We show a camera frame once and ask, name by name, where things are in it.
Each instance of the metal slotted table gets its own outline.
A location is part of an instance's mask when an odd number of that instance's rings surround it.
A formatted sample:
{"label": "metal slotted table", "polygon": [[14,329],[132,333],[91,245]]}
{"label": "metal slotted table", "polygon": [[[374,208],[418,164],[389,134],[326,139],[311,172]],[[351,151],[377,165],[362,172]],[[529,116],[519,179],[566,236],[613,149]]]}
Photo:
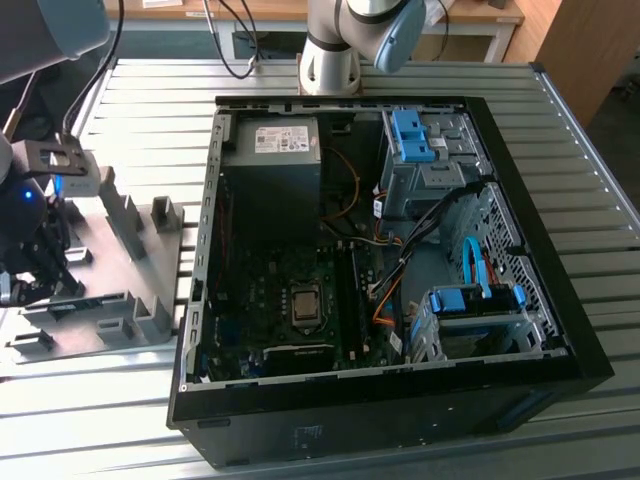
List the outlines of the metal slotted table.
{"label": "metal slotted table", "polygon": [[[0,366],[0,474],[280,478],[560,478],[640,474],[640,223],[547,77],[529,66],[364,67],[369,95],[482,96],[489,103],[616,376],[505,436],[214,471],[165,427],[175,339],[151,349]],[[176,319],[189,295],[217,95],[295,95],[293,62],[237,81],[216,61],[122,60],[87,100],[82,143],[137,205],[185,207]]]}

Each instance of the black cable on desk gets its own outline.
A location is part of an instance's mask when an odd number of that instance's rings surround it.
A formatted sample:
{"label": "black cable on desk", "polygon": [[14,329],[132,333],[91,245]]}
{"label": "black cable on desk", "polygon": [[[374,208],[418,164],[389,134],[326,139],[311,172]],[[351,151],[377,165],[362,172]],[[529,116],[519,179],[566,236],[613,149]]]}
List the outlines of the black cable on desk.
{"label": "black cable on desk", "polygon": [[113,39],[113,43],[111,44],[111,48],[109,48],[109,52],[102,59],[98,70],[93,74],[93,77],[89,80],[89,82],[82,89],[78,97],[71,104],[67,113],[65,113],[64,118],[62,119],[62,135],[63,139],[67,135],[71,135],[71,128],[73,127],[73,122],[75,120],[75,116],[80,109],[80,105],[84,101],[87,94],[91,91],[94,85],[100,80],[100,78],[104,75],[109,68],[109,64],[116,53],[116,49],[118,48],[118,44],[120,43],[120,37],[122,36],[122,26],[124,25],[124,0],[118,0],[118,26],[116,28],[116,34]]}
{"label": "black cable on desk", "polygon": [[256,58],[258,58],[258,56],[260,56],[260,47],[258,46],[258,31],[256,30],[256,24],[253,21],[253,15],[251,14],[251,10],[249,10],[249,6],[247,5],[247,2],[245,0],[241,0],[241,2],[242,2],[242,5],[243,5],[245,11],[247,12],[247,16],[249,17],[249,21],[251,22],[251,27],[253,29],[253,35],[249,31],[249,29],[247,28],[245,23],[242,21],[242,19],[227,4],[227,2],[225,2],[224,0],[219,0],[219,1],[220,1],[220,4],[224,8],[226,8],[229,11],[229,13],[231,13],[231,15],[233,15],[233,17],[238,21],[238,23],[240,23],[240,25],[242,26],[244,31],[247,33],[249,38],[253,39],[253,44],[255,45],[255,48],[256,48],[256,53],[251,58],[251,60],[249,61],[249,68],[247,69],[247,71],[245,73],[243,73],[243,74],[238,74],[235,71],[233,71],[231,69],[231,67],[229,66],[229,64],[227,63],[227,59],[224,58],[224,54],[222,53],[222,47],[220,46],[220,41],[218,40],[218,36],[216,35],[216,29],[215,29],[215,26],[213,24],[213,20],[211,18],[212,15],[211,15],[211,9],[209,8],[208,0],[202,0],[202,6],[204,7],[205,16],[206,16],[206,19],[207,19],[207,25],[209,25],[209,32],[211,33],[211,37],[213,38],[213,42],[216,45],[216,49],[218,50],[218,55],[220,56],[220,60],[222,61],[222,64],[227,69],[227,72],[229,72],[229,75],[231,75],[234,78],[237,78],[238,80],[243,80],[243,79],[247,78],[249,75],[251,75],[253,73],[253,70],[255,68]]}
{"label": "black cable on desk", "polygon": [[447,7],[444,6],[444,3],[442,3],[442,0],[438,0],[438,3],[442,7],[442,10],[444,10],[444,36],[442,37],[440,52],[438,52],[438,55],[433,57],[432,62],[437,62],[438,60],[440,60],[440,57],[442,57],[444,49],[447,48],[447,43],[449,42],[449,12],[447,11]]}

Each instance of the orange cable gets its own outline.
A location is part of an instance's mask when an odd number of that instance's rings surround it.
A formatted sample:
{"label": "orange cable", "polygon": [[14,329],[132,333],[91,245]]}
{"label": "orange cable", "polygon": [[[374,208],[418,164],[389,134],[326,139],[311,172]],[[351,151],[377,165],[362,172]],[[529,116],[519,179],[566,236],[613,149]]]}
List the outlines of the orange cable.
{"label": "orange cable", "polygon": [[324,217],[321,217],[322,220],[329,221],[329,220],[335,220],[336,218],[343,217],[344,215],[349,213],[351,209],[356,205],[356,203],[358,202],[358,197],[360,197],[360,177],[358,177],[358,173],[356,172],[355,168],[353,168],[353,165],[351,164],[351,162],[347,160],[347,157],[345,157],[341,152],[339,152],[333,147],[323,147],[323,149],[329,150],[330,152],[333,152],[338,157],[340,157],[340,159],[344,162],[347,168],[351,171],[351,174],[353,175],[353,179],[356,182],[356,190],[353,193],[353,200],[351,200],[351,203],[349,204],[349,206],[338,213],[332,213],[331,215],[325,215]]}

